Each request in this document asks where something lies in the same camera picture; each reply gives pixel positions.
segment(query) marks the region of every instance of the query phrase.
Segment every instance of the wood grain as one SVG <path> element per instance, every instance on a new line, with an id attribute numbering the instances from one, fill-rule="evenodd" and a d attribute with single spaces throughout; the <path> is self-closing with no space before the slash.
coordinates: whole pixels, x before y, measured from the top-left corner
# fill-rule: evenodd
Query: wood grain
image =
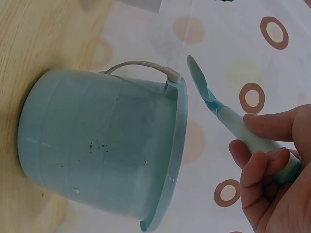
<path id="1" fill-rule="evenodd" d="M 19 115 L 47 70 L 88 70 L 111 0 L 0 0 L 0 232 L 52 233 L 67 200 L 27 180 Z"/>

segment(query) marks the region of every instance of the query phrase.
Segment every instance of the polka dot pattern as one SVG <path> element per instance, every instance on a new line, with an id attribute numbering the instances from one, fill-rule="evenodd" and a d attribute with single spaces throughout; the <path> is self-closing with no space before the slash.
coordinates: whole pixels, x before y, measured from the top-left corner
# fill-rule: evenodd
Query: polka dot pattern
<path id="1" fill-rule="evenodd" d="M 205 143 L 205 133 L 200 124 L 189 120 L 187 123 L 183 164 L 191 164 L 202 156 Z"/>
<path id="2" fill-rule="evenodd" d="M 192 16 L 181 16 L 173 24 L 176 36 L 188 45 L 195 45 L 203 41 L 206 32 L 203 22 Z"/>
<path id="3" fill-rule="evenodd" d="M 304 105 L 307 103 L 308 97 L 305 93 L 300 92 L 298 97 L 297 97 L 297 104 L 298 105 Z"/>
<path id="4" fill-rule="evenodd" d="M 256 91 L 259 96 L 259 101 L 256 106 L 251 106 L 246 100 L 246 95 L 250 91 Z M 263 89 L 258 84 L 248 83 L 241 89 L 239 99 L 241 107 L 244 109 L 244 111 L 246 111 L 247 113 L 256 114 L 263 109 L 266 97 Z"/>
<path id="5" fill-rule="evenodd" d="M 106 39 L 100 38 L 95 50 L 91 69 L 104 68 L 111 61 L 112 53 L 113 49 L 110 43 Z"/>
<path id="6" fill-rule="evenodd" d="M 238 199 L 240 198 L 240 183 L 236 180 L 226 180 L 221 182 L 215 189 L 214 192 L 214 200 L 217 205 L 220 207 L 229 207 L 235 204 Z"/>
<path id="7" fill-rule="evenodd" d="M 241 58 L 227 69 L 227 79 L 232 90 L 238 95 L 247 83 L 262 83 L 262 73 L 258 65 L 249 58 Z"/>
<path id="8" fill-rule="evenodd" d="M 271 16 L 263 18 L 260 28 L 263 37 L 275 49 L 283 50 L 288 46 L 288 33 L 283 24 L 276 18 Z"/>

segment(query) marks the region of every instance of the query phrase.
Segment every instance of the hand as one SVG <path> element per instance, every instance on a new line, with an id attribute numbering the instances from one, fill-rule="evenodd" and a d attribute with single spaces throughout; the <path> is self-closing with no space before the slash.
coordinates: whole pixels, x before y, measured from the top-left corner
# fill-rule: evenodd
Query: hand
<path id="1" fill-rule="evenodd" d="M 293 141 L 292 154 L 303 161 L 303 170 L 293 183 L 279 187 L 273 176 L 289 160 L 289 150 L 280 148 L 253 156 L 246 145 L 234 140 L 229 150 L 241 168 L 241 202 L 255 233 L 311 233 L 311 104 L 287 112 L 244 117 L 254 134 L 276 141 Z"/>

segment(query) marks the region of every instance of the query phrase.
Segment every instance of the bucket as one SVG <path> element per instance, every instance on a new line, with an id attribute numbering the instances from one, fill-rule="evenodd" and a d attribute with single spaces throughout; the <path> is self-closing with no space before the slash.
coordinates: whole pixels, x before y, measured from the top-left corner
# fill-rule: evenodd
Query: bucket
<path id="1" fill-rule="evenodd" d="M 110 73 L 128 64 L 165 72 L 165 83 Z M 155 230 L 177 181 L 187 125 L 185 81 L 127 62 L 106 74 L 51 70 L 34 85 L 18 127 L 26 176 L 40 186 Z"/>

